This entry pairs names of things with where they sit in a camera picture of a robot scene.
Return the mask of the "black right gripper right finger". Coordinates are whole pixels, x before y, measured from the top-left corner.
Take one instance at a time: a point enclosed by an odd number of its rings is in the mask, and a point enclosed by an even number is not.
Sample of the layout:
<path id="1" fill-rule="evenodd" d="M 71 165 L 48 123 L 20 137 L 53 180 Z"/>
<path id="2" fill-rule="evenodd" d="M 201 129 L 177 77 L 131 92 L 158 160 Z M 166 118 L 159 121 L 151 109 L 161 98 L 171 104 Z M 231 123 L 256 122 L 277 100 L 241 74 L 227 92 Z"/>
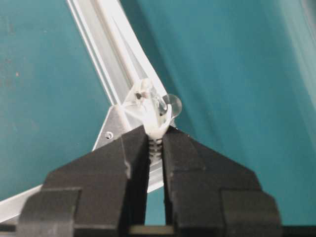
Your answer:
<path id="1" fill-rule="evenodd" d="M 166 223 L 177 236 L 281 236 L 276 201 L 252 170 L 176 128 L 162 144 Z"/>

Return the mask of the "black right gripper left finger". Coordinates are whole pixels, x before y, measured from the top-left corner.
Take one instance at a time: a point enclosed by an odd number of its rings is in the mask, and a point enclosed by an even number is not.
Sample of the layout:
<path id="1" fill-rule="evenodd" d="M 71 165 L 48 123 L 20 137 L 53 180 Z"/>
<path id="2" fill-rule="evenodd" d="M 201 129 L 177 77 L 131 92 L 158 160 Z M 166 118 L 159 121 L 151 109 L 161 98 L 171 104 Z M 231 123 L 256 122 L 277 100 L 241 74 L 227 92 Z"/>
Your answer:
<path id="1" fill-rule="evenodd" d="M 122 237 L 145 222 L 148 137 L 142 126 L 50 172 L 19 216 L 19 237 Z"/>

